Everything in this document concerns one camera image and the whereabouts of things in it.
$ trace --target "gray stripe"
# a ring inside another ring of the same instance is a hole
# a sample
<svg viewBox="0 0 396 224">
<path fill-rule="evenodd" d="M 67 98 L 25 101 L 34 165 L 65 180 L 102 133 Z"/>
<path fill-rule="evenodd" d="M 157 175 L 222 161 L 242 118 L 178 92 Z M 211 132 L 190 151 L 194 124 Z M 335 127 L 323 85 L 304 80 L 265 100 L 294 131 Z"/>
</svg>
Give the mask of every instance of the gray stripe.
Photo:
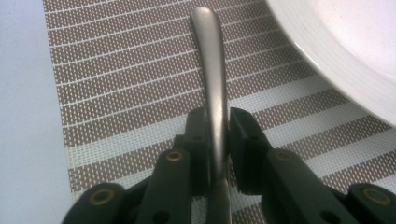
<svg viewBox="0 0 396 224">
<path fill-rule="evenodd" d="M 396 148 L 390 153 L 376 157 L 342 171 L 326 175 L 323 183 L 347 193 L 350 185 L 355 183 L 373 183 L 390 175 L 396 174 Z"/>
<path fill-rule="evenodd" d="M 46 12 L 58 11 L 63 9 L 83 7 L 103 2 L 103 0 L 75 0 L 75 1 L 64 1 L 64 0 L 44 0 L 44 9 Z"/>
<path fill-rule="evenodd" d="M 364 169 L 369 169 L 371 164 L 367 164 L 367 167 L 365 167 Z M 368 179 L 363 178 L 361 179 L 361 182 L 368 182 Z M 250 211 L 250 210 L 254 210 L 257 208 L 260 208 L 260 204 L 257 203 L 260 201 L 260 196 L 245 196 L 245 195 L 241 195 L 239 193 L 237 193 L 237 190 L 235 188 L 231 189 L 231 193 L 232 193 L 232 204 L 234 204 L 234 208 L 233 208 L 233 213 L 236 213 L 239 217 L 239 220 L 233 220 L 233 221 L 243 221 L 243 223 L 262 223 L 262 214 L 259 213 L 259 211 Z M 203 209 L 199 209 L 199 208 L 195 208 L 194 211 L 195 212 L 201 212 L 201 213 L 205 213 L 205 206 L 204 206 L 204 201 L 205 199 L 198 199 L 198 201 L 194 201 L 193 206 L 200 206 L 200 208 Z"/>
<path fill-rule="evenodd" d="M 332 92 L 331 91 L 323 91 L 320 93 L 315 94 L 314 96 L 319 96 L 319 97 L 323 97 L 323 95 L 328 95 L 328 98 L 332 97 Z M 305 101 L 312 101 L 312 102 L 316 102 L 317 99 L 313 96 L 307 96 L 303 99 L 298 99 L 298 100 L 294 100 L 293 104 L 292 103 L 288 103 L 288 108 L 289 109 L 293 109 L 293 108 L 298 108 L 299 107 L 299 102 L 305 102 Z M 279 119 L 285 116 L 291 116 L 293 118 L 295 118 L 296 116 L 300 116 L 300 117 L 304 117 L 307 114 L 301 113 L 301 114 L 297 114 L 297 115 L 288 115 L 288 114 L 281 114 L 281 113 L 275 113 L 272 115 L 273 119 Z M 170 144 L 172 142 L 172 140 L 168 140 L 165 142 L 162 142 L 160 144 L 156 144 L 153 145 L 149 148 L 151 148 L 151 150 L 156 150 L 155 152 L 150 151 L 151 154 L 159 154 L 162 150 L 167 149 L 166 148 L 161 148 L 161 146 L 166 145 L 166 144 Z M 152 157 L 144 157 L 142 156 L 142 153 L 144 152 L 145 149 L 138 149 L 137 151 L 133 151 L 133 152 L 129 152 L 129 153 L 125 153 L 123 155 L 111 158 L 111 159 L 107 159 L 105 160 L 106 164 L 112 164 L 111 166 L 104 166 L 102 165 L 101 162 L 103 161 L 99 161 L 99 162 L 95 162 L 93 164 L 90 165 L 85 165 L 82 167 L 78 167 L 76 169 L 71 169 L 70 172 L 72 172 L 70 174 L 70 176 L 72 176 L 72 174 L 80 174 L 76 177 L 71 177 L 71 179 L 73 179 L 74 181 L 72 182 L 72 188 L 73 191 L 77 191 L 80 189 L 85 189 L 89 186 L 92 186 L 94 184 L 97 184 L 97 177 L 96 179 L 84 179 L 86 176 L 89 176 L 87 174 L 90 174 L 90 172 L 93 171 L 86 171 L 88 168 L 93 169 L 95 172 L 100 172 L 99 174 L 97 174 L 97 176 L 101 176 L 101 180 L 102 181 L 111 181 L 117 178 L 121 178 L 122 176 L 125 175 L 131 175 L 134 174 L 135 172 L 138 171 L 138 169 L 141 168 L 141 163 L 144 163 L 146 166 L 146 169 L 153 167 L 155 160 Z M 235 179 L 234 179 L 234 175 L 232 175 L 231 178 L 231 184 L 234 186 L 235 185 Z"/>
<path fill-rule="evenodd" d="M 241 21 L 236 24 L 224 26 L 224 41 L 277 28 L 272 17 L 260 16 L 255 20 Z M 52 48 L 51 55 L 55 64 L 69 63 L 76 60 L 87 60 L 87 58 L 97 56 L 101 57 L 102 54 L 114 54 L 112 52 L 134 49 L 152 42 L 159 42 L 160 40 L 162 40 L 160 42 L 163 42 L 167 38 L 175 38 L 175 36 L 188 34 L 191 35 L 191 26 L 189 20 L 186 18 L 153 25 L 145 29 L 137 29 L 131 32 L 98 38 L 89 42 Z"/>
<path fill-rule="evenodd" d="M 150 10 L 145 11 L 144 10 L 145 8 L 157 7 L 152 9 L 152 11 L 160 13 L 160 12 L 164 12 L 167 8 L 167 7 L 163 8 L 162 7 L 163 5 L 168 5 L 169 3 L 172 2 L 176 2 L 176 1 L 166 0 L 160 2 L 157 1 L 130 2 L 130 1 L 121 0 L 121 1 L 114 1 L 102 5 L 95 5 L 92 7 L 79 8 L 77 10 L 68 10 L 65 12 L 51 13 L 47 15 L 47 21 L 48 21 L 47 26 L 49 27 L 49 29 L 53 29 L 57 27 L 73 26 L 76 24 L 81 24 L 87 21 L 95 21 L 95 20 L 100 20 L 100 21 L 95 23 L 90 23 L 90 25 L 96 23 L 101 25 L 108 25 L 106 21 L 118 21 L 118 22 L 128 21 L 127 16 L 133 14 L 135 14 L 134 18 L 139 20 L 140 17 L 143 15 L 147 15 L 147 16 L 150 15 L 149 14 Z M 179 5 L 183 5 L 183 3 L 172 5 L 171 8 L 176 7 L 177 9 L 181 10 L 181 7 L 177 7 Z M 120 14 L 124 16 L 112 17 L 113 15 L 120 15 Z"/>
<path fill-rule="evenodd" d="M 396 129 L 390 129 L 381 134 L 361 139 L 351 145 L 339 147 L 325 154 L 321 154 L 306 160 L 305 163 L 309 167 L 312 167 L 315 174 L 318 176 L 330 175 L 337 171 L 344 170 L 349 166 L 357 165 L 391 152 L 394 150 L 395 144 L 389 141 L 389 139 L 395 137 Z"/>
<path fill-rule="evenodd" d="M 71 85 L 58 87 L 61 104 L 80 101 L 99 94 L 128 88 L 153 80 L 167 78 L 172 74 L 180 74 L 191 69 L 199 68 L 198 52 L 193 52 L 174 58 L 164 59 L 155 63 L 132 67 L 119 71 L 111 76 L 92 78 Z M 62 76 L 59 83 L 71 81 L 72 76 Z"/>
<path fill-rule="evenodd" d="M 208 0 L 208 5 L 206 7 L 211 7 L 209 3 L 213 2 L 216 4 L 218 1 L 210 1 Z M 234 0 L 234 4 L 228 4 L 227 1 L 224 1 L 226 5 L 222 5 L 223 7 L 244 4 L 241 7 L 231 7 L 227 10 L 217 10 L 219 7 L 211 7 L 214 8 L 216 13 L 219 15 L 220 21 L 222 24 L 230 23 L 233 21 L 242 21 L 249 18 L 254 18 L 262 15 L 266 15 L 270 13 L 268 6 L 263 1 L 247 1 L 252 4 L 246 4 L 246 1 Z"/>
<path fill-rule="evenodd" d="M 281 123 L 290 122 L 347 102 L 348 100 L 336 90 L 328 90 L 263 110 L 255 114 L 255 118 L 262 128 L 267 130 L 279 126 Z"/>
<path fill-rule="evenodd" d="M 271 50 L 267 53 L 257 54 L 250 57 L 244 57 L 238 60 L 233 60 L 226 64 L 227 79 L 240 77 L 241 74 L 250 74 L 261 70 L 266 70 L 273 66 L 281 64 L 289 64 L 294 61 L 301 60 L 300 54 L 292 47 Z M 283 69 L 283 74 L 273 75 L 264 80 L 265 83 L 273 83 L 276 80 L 283 78 L 297 77 L 300 75 L 305 76 L 304 73 L 314 74 L 315 71 L 307 64 L 299 66 L 291 66 L 290 68 Z"/>
<path fill-rule="evenodd" d="M 92 9 L 81 9 L 77 12 L 78 16 L 70 17 L 66 14 L 76 13 L 76 12 L 66 12 L 66 13 L 56 13 L 47 15 L 48 23 L 56 23 L 55 26 L 50 26 L 49 28 L 57 28 L 57 27 L 64 27 L 63 29 L 57 30 L 49 30 L 49 43 L 51 45 L 61 45 L 66 43 L 74 43 L 81 40 L 87 39 L 97 39 L 101 38 L 104 35 L 114 35 L 119 32 L 124 32 L 131 29 L 138 29 L 139 27 L 150 27 L 151 24 L 160 24 L 164 21 L 171 21 L 171 20 L 178 20 L 180 18 L 187 18 L 190 16 L 191 10 L 195 7 L 201 6 L 200 2 L 182 2 L 176 5 L 171 5 L 167 7 L 157 7 L 152 10 L 145 10 L 145 11 L 136 11 L 131 13 L 125 14 L 119 17 L 113 17 L 106 20 L 100 20 L 97 22 L 90 22 L 84 25 L 78 26 L 71 26 L 67 28 L 67 25 L 73 25 L 76 23 L 82 23 L 84 21 L 94 21 L 94 17 L 103 17 L 103 13 L 95 13 L 95 10 L 100 7 L 106 6 L 98 6 L 93 7 Z M 232 5 L 241 4 L 239 1 L 236 3 L 225 3 L 225 2 L 207 2 L 206 5 L 213 5 L 215 10 L 218 8 L 228 7 Z M 252 14 L 257 15 L 258 12 L 262 15 L 265 11 L 268 12 L 266 6 L 263 2 L 258 2 L 256 4 L 249 4 L 245 6 L 241 6 L 243 11 L 251 11 Z M 237 19 L 238 16 L 243 14 L 233 14 L 233 20 Z M 219 13 L 220 19 L 223 23 L 227 23 L 229 18 L 222 19 L 222 14 Z"/>
<path fill-rule="evenodd" d="M 225 56 L 226 59 L 236 58 L 268 48 L 275 49 L 276 47 L 285 46 L 287 44 L 289 44 L 289 42 L 286 37 L 280 31 L 277 31 L 263 36 L 255 36 L 243 41 L 230 44 L 226 43 L 224 45 Z M 131 67 L 138 67 L 143 64 L 149 65 L 160 59 L 176 57 L 180 54 L 188 54 L 195 51 L 195 49 L 196 47 L 192 36 L 182 36 L 166 42 L 146 45 L 138 49 L 129 49 L 114 55 L 107 55 L 82 63 L 56 66 L 55 72 L 57 76 L 67 76 L 66 79 L 78 80 L 84 77 L 95 77 L 107 73 L 114 73 L 117 70 L 128 70 Z"/>
<path fill-rule="evenodd" d="M 171 148 L 172 144 L 173 140 L 168 140 L 109 160 L 70 169 L 71 190 L 88 189 L 98 183 L 110 182 L 152 168 L 161 152 Z"/>
<path fill-rule="evenodd" d="M 255 113 L 257 111 L 264 110 L 271 106 L 281 105 L 292 100 L 303 98 L 310 94 L 328 90 L 329 88 L 330 86 L 321 77 L 311 76 L 281 86 L 276 86 L 265 91 L 259 91 L 241 98 L 231 100 L 229 101 L 229 106 L 244 108 L 247 111 L 250 111 L 251 113 Z M 249 104 L 248 102 L 260 102 L 260 103 Z M 339 107 L 340 106 L 334 107 L 335 119 L 337 119 L 338 116 L 341 116 L 342 114 L 342 111 L 338 110 Z M 330 112 L 332 112 L 332 109 L 326 110 L 326 113 L 330 113 Z M 301 129 L 298 129 L 297 127 L 294 127 L 289 130 L 286 129 L 285 132 L 281 132 L 281 133 L 273 132 L 278 130 L 277 128 L 274 128 L 274 129 L 270 129 L 269 131 L 266 131 L 265 133 L 267 134 L 268 137 L 271 138 L 272 144 L 278 143 L 277 146 L 281 146 L 281 145 L 285 145 L 286 143 L 296 141 L 300 138 L 307 137 L 311 134 L 323 132 L 327 129 L 341 125 L 344 122 L 348 122 L 353 119 L 358 119 L 363 116 L 366 116 L 366 114 L 362 116 L 361 114 L 357 114 L 357 117 L 349 116 L 350 118 L 340 119 L 339 123 L 332 123 L 332 122 L 329 123 L 330 121 L 329 118 L 331 118 L 332 115 L 322 117 L 322 113 L 323 112 L 319 112 L 315 115 L 311 115 L 297 120 L 297 121 L 305 120 L 307 123 L 310 123 L 310 121 L 312 120 L 320 120 L 322 124 L 319 126 L 319 129 L 314 129 L 314 128 L 306 129 L 307 130 L 307 132 L 305 132 L 306 135 L 301 135 L 298 138 L 290 139 L 285 137 L 285 134 L 288 134 L 289 132 L 293 132 L 293 130 L 295 130 L 295 133 L 299 133 L 299 134 L 304 133 L 301 132 Z M 121 155 L 123 153 L 127 153 L 145 147 L 148 143 L 156 144 L 161 141 L 165 141 L 175 137 L 175 134 L 183 134 L 184 126 L 186 124 L 186 116 L 187 114 L 184 114 L 179 117 L 159 121 L 154 124 L 150 124 L 148 126 L 133 131 L 129 131 L 126 133 L 117 134 L 115 136 L 108 137 L 106 139 L 102 139 L 93 143 L 89 143 L 78 147 L 69 147 L 67 149 L 68 157 L 80 158 L 79 160 L 69 161 L 69 168 L 76 168 L 86 164 L 91 164 L 93 162 L 106 160 L 107 158 L 112 158 Z M 282 131 L 283 129 L 281 127 L 285 127 L 285 126 L 287 127 L 289 124 L 294 124 L 295 122 L 296 121 L 292 121 L 290 123 L 283 124 L 279 126 L 280 128 L 279 130 Z M 280 140 L 273 142 L 273 139 L 277 139 L 277 138 L 280 138 Z"/>
<path fill-rule="evenodd" d="M 267 52 L 257 58 L 266 59 L 272 58 L 277 55 L 278 51 Z M 277 64 L 266 64 L 267 66 L 277 66 Z M 252 66 L 257 70 L 261 70 L 262 64 L 257 63 Z M 285 71 L 290 68 L 295 68 L 295 71 L 304 70 L 304 63 L 292 64 L 288 67 L 275 68 L 267 73 L 258 73 L 253 76 L 244 77 L 235 81 L 230 81 L 228 84 L 229 99 L 245 96 L 253 92 L 258 92 L 291 82 L 303 77 L 312 76 L 313 73 L 300 72 L 290 74 Z M 83 101 L 75 105 L 67 105 L 61 107 L 63 116 L 63 125 L 70 125 L 82 122 L 83 120 L 90 120 L 100 118 L 107 114 L 117 113 L 128 108 L 133 108 L 139 105 L 149 104 L 164 98 L 176 96 L 183 92 L 198 90 L 202 87 L 202 74 L 201 71 L 194 71 L 186 73 L 177 77 L 162 79 L 145 85 L 139 85 L 135 88 L 127 89 L 125 91 L 116 91 L 113 94 L 105 95 L 102 97 L 92 98 L 89 101 Z"/>
<path fill-rule="evenodd" d="M 349 102 L 320 111 L 309 117 L 297 119 L 285 125 L 271 128 L 266 130 L 265 134 L 273 147 L 281 147 L 307 136 L 322 133 L 328 129 L 366 116 L 366 111 Z"/>
<path fill-rule="evenodd" d="M 275 71 L 276 70 L 263 72 L 261 76 L 257 75 L 256 80 L 251 82 L 238 79 L 237 88 L 239 88 L 239 90 L 250 90 L 251 93 L 255 90 L 263 91 L 261 88 L 265 88 L 265 85 L 262 85 L 261 83 L 267 83 L 267 75 L 271 76 Z M 312 76 L 313 74 L 296 75 L 298 75 L 298 78 L 290 76 L 284 77 L 280 81 L 276 79 L 270 80 L 276 80 L 276 83 L 281 85 L 306 76 Z M 252 85 L 259 85 L 259 87 L 258 89 L 254 89 L 252 88 Z M 229 91 L 233 92 L 233 83 L 231 82 L 229 86 Z M 229 93 L 229 95 L 231 96 L 229 99 L 231 98 L 230 100 L 232 100 L 233 94 Z M 162 100 L 158 103 L 145 105 L 133 110 L 127 110 L 112 116 L 107 116 L 103 119 L 95 119 L 93 121 L 84 122 L 84 124 L 64 128 L 65 145 L 67 147 L 79 146 L 99 139 L 104 139 L 118 133 L 125 133 L 139 127 L 147 126 L 160 120 L 174 118 L 176 116 L 186 114 L 196 107 L 202 106 L 203 101 L 202 90 L 198 90 L 187 94 L 181 94 L 178 97 Z M 70 118 L 75 116 L 79 118 L 81 114 L 84 113 L 85 111 L 78 111 L 74 115 L 63 115 L 63 120 L 65 120 L 65 116 L 70 116 Z"/>
<path fill-rule="evenodd" d="M 260 224 L 265 223 L 262 207 L 255 203 L 232 214 L 233 224 Z"/>
<path fill-rule="evenodd" d="M 307 160 L 390 129 L 387 124 L 367 116 L 287 144 L 283 148 L 292 150 Z"/>
</svg>

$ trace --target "white stripe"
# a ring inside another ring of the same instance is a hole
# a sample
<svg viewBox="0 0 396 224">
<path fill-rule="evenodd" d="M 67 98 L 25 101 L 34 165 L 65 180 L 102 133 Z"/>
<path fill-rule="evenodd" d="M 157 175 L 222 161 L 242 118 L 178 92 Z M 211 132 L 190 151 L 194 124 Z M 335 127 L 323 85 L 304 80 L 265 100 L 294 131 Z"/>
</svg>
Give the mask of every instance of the white stripe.
<svg viewBox="0 0 396 224">
<path fill-rule="evenodd" d="M 286 63 L 286 66 L 294 64 L 294 63 L 298 63 L 298 62 L 299 61 L 293 62 L 293 63 Z M 251 76 L 254 76 L 254 75 L 266 72 L 266 71 L 271 71 L 271 70 L 274 70 L 274 69 L 277 69 L 277 68 L 281 68 L 281 67 L 284 67 L 284 66 L 285 66 L 285 64 L 282 64 L 280 66 L 275 66 L 275 67 L 272 67 L 270 69 L 259 70 L 257 72 L 254 72 L 254 73 L 251 73 L 251 74 L 247 74 L 247 75 L 243 75 L 241 77 L 231 78 L 231 79 L 227 80 L 227 82 L 232 82 L 234 80 L 237 80 L 237 79 L 240 79 L 240 78 L 244 78 L 244 77 L 251 77 Z M 113 113 L 105 114 L 103 116 L 99 116 L 99 117 L 96 117 L 96 118 L 93 118 L 93 119 L 86 119 L 86 120 L 83 120 L 81 122 L 76 122 L 76 123 L 73 123 L 73 124 L 65 124 L 65 125 L 63 125 L 63 128 L 71 128 L 71 127 L 75 127 L 75 126 L 78 126 L 78 125 L 83 125 L 83 124 L 86 124 L 86 123 L 90 123 L 90 122 L 93 122 L 93 121 L 96 121 L 96 120 L 99 120 L 99 119 L 105 119 L 105 118 L 108 118 L 108 117 L 113 117 L 113 116 L 116 116 L 116 115 L 119 115 L 119 114 L 122 114 L 122 113 L 125 113 L 125 112 L 128 112 L 128 111 L 131 111 L 131 110 L 135 110 L 137 108 L 141 108 L 141 107 L 148 106 L 148 105 L 154 105 L 154 104 L 157 104 L 159 102 L 167 101 L 167 100 L 170 100 L 170 99 L 175 99 L 175 98 L 177 98 L 179 96 L 183 96 L 183 95 L 187 95 L 187 94 L 190 94 L 190 93 L 193 93 L 193 92 L 197 92 L 197 91 L 200 91 L 202 89 L 203 89 L 203 87 L 200 87 L 200 88 L 197 88 L 197 89 L 188 90 L 188 91 L 184 91 L 184 92 L 181 92 L 181 93 L 178 93 L 178 94 L 175 94 L 175 95 L 170 95 L 170 96 L 163 97 L 161 99 L 157 99 L 157 100 L 154 100 L 154 101 L 151 101 L 151 102 L 147 102 L 147 103 L 144 103 L 142 105 L 135 105 L 135 106 L 128 107 L 128 108 L 125 108 L 125 109 L 122 109 L 122 110 L 118 110 L 118 111 L 113 112 Z"/>
<path fill-rule="evenodd" d="M 106 0 L 106 1 L 98 2 L 98 3 L 92 3 L 92 4 L 85 5 L 85 6 L 80 6 L 80 7 L 70 7 L 70 8 L 61 9 L 61 10 L 48 11 L 45 14 L 49 15 L 49 14 L 53 14 L 53 13 L 60 13 L 60 12 L 78 10 L 78 9 L 82 9 L 82 8 L 85 8 L 85 7 L 95 7 L 95 6 L 99 6 L 99 5 L 102 5 L 102 4 L 112 3 L 114 1 L 116 1 L 116 0 Z"/>
<path fill-rule="evenodd" d="M 235 6 L 223 7 L 223 8 L 217 9 L 216 11 L 219 12 L 219 11 L 222 11 L 222 10 L 231 9 L 231 8 L 235 8 L 235 7 L 241 7 L 241 6 L 244 6 L 244 5 L 249 5 L 249 4 L 253 4 L 253 3 L 257 3 L 257 2 L 243 3 L 243 4 L 239 4 L 239 5 L 235 5 Z M 155 23 L 151 23 L 149 25 L 138 26 L 138 27 L 135 27 L 135 28 L 132 28 L 132 29 L 126 29 L 126 30 L 114 32 L 114 33 L 107 34 L 107 35 L 100 35 L 100 36 L 96 36 L 96 37 L 92 37 L 92 38 L 88 38 L 88 39 L 79 40 L 79 41 L 76 41 L 76 42 L 71 42 L 71 43 L 66 43 L 66 44 L 61 44 L 61 45 L 53 45 L 53 46 L 50 46 L 50 48 L 53 49 L 53 48 L 70 46 L 70 45 L 76 45 L 76 44 L 88 42 L 88 41 L 91 41 L 91 40 L 100 39 L 100 38 L 103 38 L 103 37 L 109 37 L 109 36 L 113 36 L 113 35 L 119 35 L 119 34 L 127 33 L 127 32 L 130 32 L 130 31 L 134 31 L 134 30 L 145 29 L 145 28 L 153 27 L 153 26 L 160 25 L 160 24 L 165 24 L 165 23 L 172 22 L 172 21 L 186 20 L 189 17 L 190 16 L 185 16 L 185 17 L 175 18 L 175 19 L 172 19 L 172 20 L 169 20 L 169 21 L 155 22 Z M 63 30 L 63 29 L 66 29 L 66 28 L 68 28 L 68 27 L 51 28 L 49 30 L 50 31 L 56 31 L 56 30 Z"/>
<path fill-rule="evenodd" d="M 265 131 L 265 134 L 273 147 L 281 147 L 365 116 L 367 112 L 353 103 L 346 103 L 274 127 Z"/>
<path fill-rule="evenodd" d="M 318 178 L 322 178 L 325 175 L 339 172 L 347 167 L 360 164 L 394 150 L 394 145 L 392 144 L 392 141 L 389 141 L 389 139 L 394 139 L 395 135 L 396 130 L 389 130 L 383 134 L 375 135 L 357 143 L 323 154 L 317 158 L 306 161 L 306 163 L 314 173 L 316 173 Z M 113 182 L 122 184 L 125 188 L 129 188 L 149 176 L 151 173 L 152 169 L 148 169 L 137 174 L 125 176 Z M 374 182 L 374 184 L 386 188 L 393 193 L 396 193 L 395 183 L 396 175 L 391 175 Z M 73 192 L 74 198 L 77 199 L 83 191 L 84 190 Z M 240 194 L 236 187 L 231 188 L 230 193 L 232 212 L 250 207 L 261 200 L 261 196 L 246 196 Z M 205 212 L 205 200 L 193 202 L 191 215 L 192 222 L 204 223 Z"/>
<path fill-rule="evenodd" d="M 391 129 L 305 162 L 317 176 L 330 175 L 395 150 L 394 141 L 390 140 L 395 137 L 396 129 Z"/>
<path fill-rule="evenodd" d="M 396 175 L 390 175 L 384 179 L 375 181 L 374 184 L 396 194 Z"/>
<path fill-rule="evenodd" d="M 251 19 L 244 20 L 244 21 L 232 22 L 232 24 L 242 23 L 242 22 L 245 22 L 245 21 L 254 21 L 254 20 L 257 20 L 257 19 L 260 19 L 260 18 L 264 18 L 264 17 L 267 17 L 267 16 L 259 16 L 259 17 L 251 18 Z M 257 35 L 270 34 L 270 33 L 273 33 L 275 31 L 279 31 L 279 29 L 276 28 L 274 30 L 265 31 L 265 32 L 259 33 Z M 110 51 L 110 52 L 107 52 L 107 53 L 98 54 L 98 55 L 95 55 L 95 56 L 91 56 L 91 57 L 87 57 L 87 58 L 83 58 L 83 59 L 79 59 L 79 60 L 75 60 L 75 61 L 71 61 L 71 62 L 67 62 L 67 63 L 54 63 L 53 66 L 56 67 L 56 66 L 62 66 L 62 65 L 69 65 L 69 64 L 72 64 L 72 63 L 82 63 L 82 62 L 90 61 L 90 60 L 93 60 L 93 59 L 102 58 L 102 57 L 105 57 L 105 56 L 108 56 L 108 55 L 124 52 L 126 50 L 139 49 L 141 47 L 145 47 L 145 46 L 148 46 L 148 45 L 151 45 L 151 44 L 157 44 L 157 43 L 161 43 L 161 42 L 164 42 L 164 41 L 181 38 L 181 37 L 184 37 L 184 36 L 187 36 L 187 35 L 192 35 L 192 33 L 188 32 L 186 34 L 174 35 L 174 36 L 171 36 L 171 37 L 166 37 L 164 39 L 158 39 L 158 40 L 154 40 L 154 41 L 151 41 L 151 42 L 148 42 L 148 43 L 135 45 L 135 46 L 132 46 L 132 47 L 129 47 L 129 48 L 126 48 L 126 49 L 117 49 L 115 51 Z M 238 39 L 239 38 L 236 38 L 235 40 L 230 40 L 229 43 L 237 41 Z"/>
<path fill-rule="evenodd" d="M 230 106 L 246 109 L 249 112 L 257 112 L 265 108 L 286 103 L 328 89 L 328 86 L 318 85 L 315 88 L 302 91 L 301 87 L 309 83 L 317 83 L 318 77 L 307 77 L 269 90 L 257 92 L 229 102 Z M 187 115 L 160 121 L 148 126 L 120 133 L 106 139 L 98 140 L 89 144 L 66 149 L 69 158 L 69 169 L 113 158 L 139 148 L 155 145 L 172 139 L 176 134 L 184 133 Z"/>
</svg>

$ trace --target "placemat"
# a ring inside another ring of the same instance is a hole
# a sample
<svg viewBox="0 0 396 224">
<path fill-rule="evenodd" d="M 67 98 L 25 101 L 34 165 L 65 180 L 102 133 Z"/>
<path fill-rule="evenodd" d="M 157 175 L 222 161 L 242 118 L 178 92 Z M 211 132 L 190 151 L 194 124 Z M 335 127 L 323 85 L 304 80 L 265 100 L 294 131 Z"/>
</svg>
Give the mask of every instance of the placemat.
<svg viewBox="0 0 396 224">
<path fill-rule="evenodd" d="M 203 106 L 189 16 L 211 7 L 224 34 L 229 106 L 253 113 L 274 147 L 297 152 L 346 192 L 371 182 L 396 192 L 396 130 L 319 76 L 263 1 L 44 0 L 75 200 L 100 182 L 129 188 Z M 237 193 L 233 223 L 264 223 L 260 197 Z M 205 223 L 205 199 L 192 204 Z"/>
</svg>

